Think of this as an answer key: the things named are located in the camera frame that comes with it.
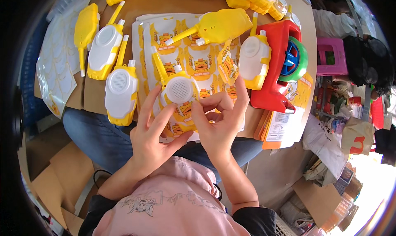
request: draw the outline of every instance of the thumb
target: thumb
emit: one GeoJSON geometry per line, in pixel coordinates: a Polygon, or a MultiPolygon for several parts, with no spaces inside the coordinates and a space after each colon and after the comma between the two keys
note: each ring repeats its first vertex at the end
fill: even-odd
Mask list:
{"type": "Polygon", "coordinates": [[[168,149],[169,153],[172,153],[173,155],[177,150],[183,147],[193,133],[194,131],[192,130],[184,132],[179,137],[175,138],[173,141],[167,144],[166,148],[168,149]]]}
{"type": "Polygon", "coordinates": [[[210,123],[205,116],[204,108],[202,107],[201,103],[196,100],[193,101],[191,110],[191,118],[197,127],[198,132],[205,131],[210,126],[210,123]]]}

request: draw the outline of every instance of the wooden table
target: wooden table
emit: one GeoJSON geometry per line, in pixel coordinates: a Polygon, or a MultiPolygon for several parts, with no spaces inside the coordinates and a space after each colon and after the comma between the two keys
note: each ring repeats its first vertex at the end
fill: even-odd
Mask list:
{"type": "MultiPolygon", "coordinates": [[[[307,72],[314,79],[316,77],[316,64],[317,64],[317,48],[316,48],[316,31],[312,8],[307,5],[303,0],[286,0],[287,3],[292,5],[293,13],[297,15],[301,23],[301,37],[302,43],[309,56],[309,64],[307,72]]],[[[98,5],[101,14],[100,28],[105,26],[110,19],[112,13],[117,5],[106,6],[105,0],[92,0],[98,5]]],[[[225,0],[126,0],[116,22],[119,19],[125,20],[124,34],[131,35],[132,23],[135,22],[136,17],[143,14],[161,14],[161,13],[195,13],[204,14],[210,11],[218,11],[220,9],[229,8],[225,0]]],[[[247,14],[250,18],[253,17],[253,11],[248,9],[247,14]]],[[[258,25],[274,22],[275,20],[269,15],[261,15],[258,17],[258,25]]],[[[249,35],[249,32],[241,35],[241,42],[243,42],[249,35]]],[[[128,41],[125,51],[124,60],[132,59],[132,43],[128,41]]],[[[96,113],[106,114],[105,101],[99,100],[99,97],[105,96],[106,81],[93,80],[86,76],[84,86],[84,109],[96,113]]],[[[313,97],[312,89],[308,107],[305,110],[301,127],[305,127],[308,119],[308,114],[312,105],[313,97]]],[[[245,130],[238,133],[238,136],[253,138],[253,134],[260,121],[263,109],[255,109],[249,105],[245,114],[245,130]]]]}

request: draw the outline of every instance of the person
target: person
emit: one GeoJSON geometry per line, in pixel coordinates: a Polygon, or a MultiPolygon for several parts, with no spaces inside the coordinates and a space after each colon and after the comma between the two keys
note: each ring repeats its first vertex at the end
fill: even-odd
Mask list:
{"type": "Polygon", "coordinates": [[[259,207],[240,168],[261,151],[262,142],[236,138],[249,96],[242,78],[235,85],[235,104],[226,92],[193,102],[200,143],[186,144],[192,132],[159,142],[176,109],[170,104],[151,116],[161,86],[150,91],[129,139],[104,115],[68,109],[63,123],[72,140],[114,172],[91,198],[78,235],[275,235],[275,212],[259,207]],[[220,202],[220,180],[232,216],[220,202]]]}

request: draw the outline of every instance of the blue crate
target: blue crate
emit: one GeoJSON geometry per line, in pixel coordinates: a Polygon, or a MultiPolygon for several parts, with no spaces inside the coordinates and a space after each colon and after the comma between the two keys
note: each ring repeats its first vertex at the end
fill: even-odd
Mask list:
{"type": "Polygon", "coordinates": [[[51,111],[45,105],[44,101],[34,96],[36,62],[40,54],[47,27],[48,22],[46,21],[46,15],[44,15],[34,30],[23,56],[20,88],[22,91],[24,127],[30,127],[38,120],[51,114],[51,111]]]}

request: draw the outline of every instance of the packing tape roll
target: packing tape roll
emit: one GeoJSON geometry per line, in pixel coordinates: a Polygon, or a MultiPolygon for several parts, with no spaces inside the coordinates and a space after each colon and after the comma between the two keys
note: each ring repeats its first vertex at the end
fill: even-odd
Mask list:
{"type": "Polygon", "coordinates": [[[296,38],[289,36],[289,41],[293,42],[300,53],[300,62],[296,70],[290,75],[280,75],[279,80],[284,82],[296,82],[306,73],[306,67],[308,66],[308,53],[305,46],[301,44],[296,38]]]}

